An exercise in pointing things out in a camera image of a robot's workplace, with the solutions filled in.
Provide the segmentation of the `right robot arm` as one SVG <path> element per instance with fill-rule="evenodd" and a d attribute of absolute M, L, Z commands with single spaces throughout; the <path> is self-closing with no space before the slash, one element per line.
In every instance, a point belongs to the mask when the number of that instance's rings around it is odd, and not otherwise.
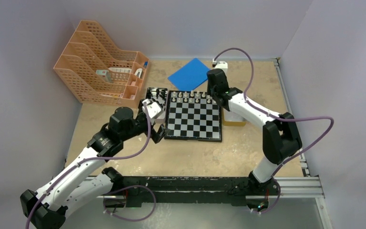
<path fill-rule="evenodd" d="M 207 93 L 219 107 L 261 128 L 264 157 L 248 178 L 250 191 L 260 194 L 266 190 L 279 165 L 303 146 L 297 125 L 293 122 L 294 116 L 289 112 L 280 114 L 268 111 L 253 103 L 244 92 L 228 85 L 225 72 L 221 69 L 209 70 L 207 78 Z"/>

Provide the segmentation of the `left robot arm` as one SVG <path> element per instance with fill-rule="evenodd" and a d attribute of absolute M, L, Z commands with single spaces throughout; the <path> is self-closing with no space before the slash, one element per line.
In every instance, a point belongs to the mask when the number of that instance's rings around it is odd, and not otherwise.
<path fill-rule="evenodd" d="M 147 136 L 137 153 L 123 156 L 123 159 L 138 156 L 150 140 L 159 143 L 165 135 L 165 128 L 161 125 L 155 131 L 153 126 L 163 113 L 157 103 L 142 105 L 137 115 L 131 108 L 117 108 L 71 164 L 36 191 L 27 189 L 21 194 L 22 211 L 27 217 L 25 227 L 59 229 L 73 212 L 102 194 L 126 195 L 129 189 L 146 189 L 139 184 L 124 184 L 124 177 L 111 167 L 91 181 L 86 178 L 108 161 L 117 160 L 116 154 L 123 150 L 124 142 L 133 137 Z"/>

